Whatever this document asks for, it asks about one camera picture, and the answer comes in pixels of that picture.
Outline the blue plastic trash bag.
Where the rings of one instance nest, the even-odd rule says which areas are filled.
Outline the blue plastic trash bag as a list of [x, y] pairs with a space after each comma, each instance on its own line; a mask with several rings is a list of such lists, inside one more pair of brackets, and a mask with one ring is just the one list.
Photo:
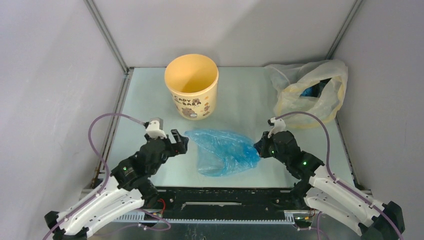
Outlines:
[[261, 160], [253, 141], [229, 130], [193, 129], [184, 133], [197, 146], [197, 171], [227, 177], [257, 167]]

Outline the translucent yellowish plastic bag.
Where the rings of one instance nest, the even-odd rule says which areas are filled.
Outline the translucent yellowish plastic bag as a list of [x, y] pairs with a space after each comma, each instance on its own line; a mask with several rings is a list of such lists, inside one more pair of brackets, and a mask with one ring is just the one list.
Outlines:
[[264, 76], [276, 90], [274, 114], [284, 117], [291, 128], [315, 128], [336, 117], [342, 107], [347, 85], [348, 67], [337, 59], [305, 64], [270, 64], [264, 67]]

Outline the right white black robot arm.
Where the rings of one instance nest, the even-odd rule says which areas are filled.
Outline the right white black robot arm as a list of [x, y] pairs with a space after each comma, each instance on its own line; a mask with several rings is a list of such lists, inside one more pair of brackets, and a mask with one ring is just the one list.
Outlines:
[[399, 240], [405, 231], [402, 208], [383, 203], [352, 187], [311, 153], [301, 150], [290, 131], [263, 132], [254, 148], [261, 158], [275, 158], [298, 179], [291, 204], [323, 212], [349, 227], [363, 240]]

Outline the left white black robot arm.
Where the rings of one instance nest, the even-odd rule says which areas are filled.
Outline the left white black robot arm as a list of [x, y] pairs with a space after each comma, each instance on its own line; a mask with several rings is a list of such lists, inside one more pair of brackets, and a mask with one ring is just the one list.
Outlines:
[[70, 209], [50, 211], [44, 216], [49, 232], [44, 237], [54, 240], [86, 240], [119, 216], [136, 209], [152, 209], [159, 192], [150, 181], [169, 158], [186, 154], [189, 138], [176, 129], [169, 136], [152, 138], [139, 151], [119, 162], [108, 178]]

